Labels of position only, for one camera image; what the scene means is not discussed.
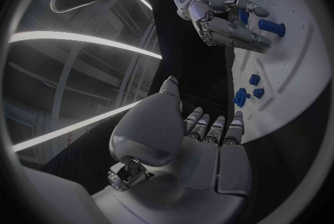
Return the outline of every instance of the blue object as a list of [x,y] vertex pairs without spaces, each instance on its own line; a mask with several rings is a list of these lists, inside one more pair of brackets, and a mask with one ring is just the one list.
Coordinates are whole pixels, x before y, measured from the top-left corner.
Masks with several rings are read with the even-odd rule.
[[257,86],[257,84],[260,82],[260,79],[260,76],[253,74],[249,79],[249,83],[251,85]]
[[253,95],[260,99],[264,94],[264,89],[254,89]]
[[237,91],[237,93],[235,93],[235,98],[233,99],[233,103],[235,103],[239,107],[242,107],[246,102],[246,98],[249,99],[250,97],[251,97],[251,95],[247,94],[246,89],[241,87]]
[[285,34],[285,25],[282,23],[278,25],[277,23],[261,19],[258,26],[261,30],[276,33],[281,37]]
[[239,19],[245,24],[248,24],[249,12],[239,10]]

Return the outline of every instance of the blue cube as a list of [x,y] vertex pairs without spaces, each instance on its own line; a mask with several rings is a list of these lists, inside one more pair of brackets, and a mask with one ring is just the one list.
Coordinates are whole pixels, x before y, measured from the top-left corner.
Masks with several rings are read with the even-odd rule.
[[249,83],[251,85],[257,86],[257,84],[260,82],[260,77],[258,75],[253,74],[250,78],[251,79],[249,79]]
[[264,94],[264,89],[254,89],[253,91],[253,95],[254,97],[257,97],[258,99],[260,99]]

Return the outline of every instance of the curved white surface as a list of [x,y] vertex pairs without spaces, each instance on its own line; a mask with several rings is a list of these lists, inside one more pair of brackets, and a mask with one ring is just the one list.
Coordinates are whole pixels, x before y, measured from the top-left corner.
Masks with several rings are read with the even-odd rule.
[[[321,94],[331,78],[330,61],[319,28],[303,0],[250,0],[270,12],[266,20],[286,25],[286,34],[259,30],[259,18],[250,15],[249,29],[269,37],[273,47],[263,55],[234,50],[234,92],[244,87],[252,96],[235,111],[244,114],[242,143],[263,137],[303,113]],[[258,86],[249,84],[258,74]],[[264,88],[261,99],[253,90]]]

